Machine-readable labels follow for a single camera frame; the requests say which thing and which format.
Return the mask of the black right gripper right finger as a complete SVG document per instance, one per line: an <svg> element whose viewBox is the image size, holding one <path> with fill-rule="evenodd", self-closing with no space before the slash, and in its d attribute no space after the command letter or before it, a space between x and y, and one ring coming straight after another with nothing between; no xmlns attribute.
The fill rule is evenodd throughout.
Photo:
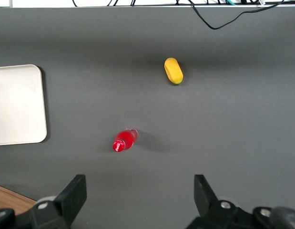
<svg viewBox="0 0 295 229"><path fill-rule="evenodd" d="M219 200L204 175L194 176L194 202L199 216L188 229L256 229L253 215L228 200Z"/></svg>

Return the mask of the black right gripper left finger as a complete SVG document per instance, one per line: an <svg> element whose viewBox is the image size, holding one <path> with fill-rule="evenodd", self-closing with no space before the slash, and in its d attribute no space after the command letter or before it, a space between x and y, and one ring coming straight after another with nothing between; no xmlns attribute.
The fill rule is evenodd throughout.
<svg viewBox="0 0 295 229"><path fill-rule="evenodd" d="M54 199L39 200L30 210L32 228L69 229L86 199L86 176L76 175Z"/></svg>

